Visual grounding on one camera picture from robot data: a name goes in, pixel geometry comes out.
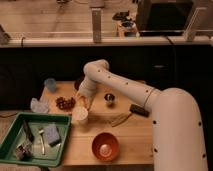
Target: monitor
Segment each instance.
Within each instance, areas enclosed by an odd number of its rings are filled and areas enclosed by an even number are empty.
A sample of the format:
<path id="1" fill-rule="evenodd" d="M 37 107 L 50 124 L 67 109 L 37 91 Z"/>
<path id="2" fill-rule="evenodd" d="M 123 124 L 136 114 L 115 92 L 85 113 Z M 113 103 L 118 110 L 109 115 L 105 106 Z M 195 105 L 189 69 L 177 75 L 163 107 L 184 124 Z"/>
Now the monitor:
<path id="1" fill-rule="evenodd" d="M 192 10 L 191 0 L 141 0 L 136 25 L 141 36 L 176 36 L 183 33 Z"/>

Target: blue cup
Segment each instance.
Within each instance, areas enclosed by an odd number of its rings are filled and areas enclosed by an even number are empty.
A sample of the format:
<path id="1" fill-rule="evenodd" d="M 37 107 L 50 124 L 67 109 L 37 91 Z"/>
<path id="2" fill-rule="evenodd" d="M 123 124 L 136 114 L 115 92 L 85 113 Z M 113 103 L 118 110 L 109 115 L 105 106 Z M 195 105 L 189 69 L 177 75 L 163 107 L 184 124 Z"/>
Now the blue cup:
<path id="1" fill-rule="evenodd" d="M 47 78 L 44 81 L 44 85 L 51 93 L 56 91 L 56 80 L 54 78 Z"/>

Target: orange bowl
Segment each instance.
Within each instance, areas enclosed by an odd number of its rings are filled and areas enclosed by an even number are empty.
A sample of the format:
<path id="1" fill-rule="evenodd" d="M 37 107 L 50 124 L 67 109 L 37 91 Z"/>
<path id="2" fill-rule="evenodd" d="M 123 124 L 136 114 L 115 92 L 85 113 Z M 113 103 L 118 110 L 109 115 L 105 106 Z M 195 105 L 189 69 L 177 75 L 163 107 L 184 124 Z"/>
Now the orange bowl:
<path id="1" fill-rule="evenodd" d="M 119 153 L 117 138 L 107 132 L 98 134 L 92 142 L 92 152 L 101 161 L 112 161 Z"/>

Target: white cup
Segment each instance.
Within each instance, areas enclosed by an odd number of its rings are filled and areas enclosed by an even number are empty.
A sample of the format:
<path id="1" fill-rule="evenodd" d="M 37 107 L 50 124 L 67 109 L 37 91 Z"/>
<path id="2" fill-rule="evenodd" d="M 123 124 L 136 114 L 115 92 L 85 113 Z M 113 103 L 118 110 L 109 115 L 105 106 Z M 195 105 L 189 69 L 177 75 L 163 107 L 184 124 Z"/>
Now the white cup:
<path id="1" fill-rule="evenodd" d="M 88 123 L 88 110 L 83 106 L 76 106 L 72 110 L 72 117 L 80 125 L 85 125 Z"/>

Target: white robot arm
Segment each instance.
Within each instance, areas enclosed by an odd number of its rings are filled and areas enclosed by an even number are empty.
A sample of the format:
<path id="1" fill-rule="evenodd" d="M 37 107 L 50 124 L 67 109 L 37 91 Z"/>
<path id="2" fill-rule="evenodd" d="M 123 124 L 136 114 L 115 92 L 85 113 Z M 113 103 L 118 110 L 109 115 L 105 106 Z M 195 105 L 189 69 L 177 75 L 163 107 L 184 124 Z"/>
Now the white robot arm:
<path id="1" fill-rule="evenodd" d="M 152 113 L 155 171 L 208 171 L 199 107 L 186 91 L 164 91 L 115 75 L 106 60 L 84 66 L 78 94 L 93 99 L 96 83 L 123 93 Z"/>

